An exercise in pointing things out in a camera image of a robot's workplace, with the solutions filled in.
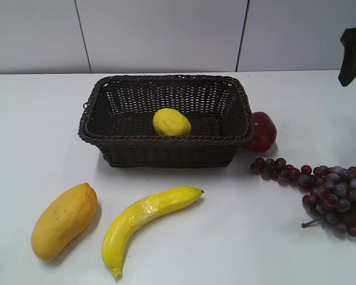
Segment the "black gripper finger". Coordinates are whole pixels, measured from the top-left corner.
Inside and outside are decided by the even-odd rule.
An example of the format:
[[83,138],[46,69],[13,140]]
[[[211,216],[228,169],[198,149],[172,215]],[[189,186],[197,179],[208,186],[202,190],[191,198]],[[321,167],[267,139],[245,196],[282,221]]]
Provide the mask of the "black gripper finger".
[[356,27],[347,28],[340,42],[344,47],[344,57],[338,80],[341,86],[346,87],[356,78]]

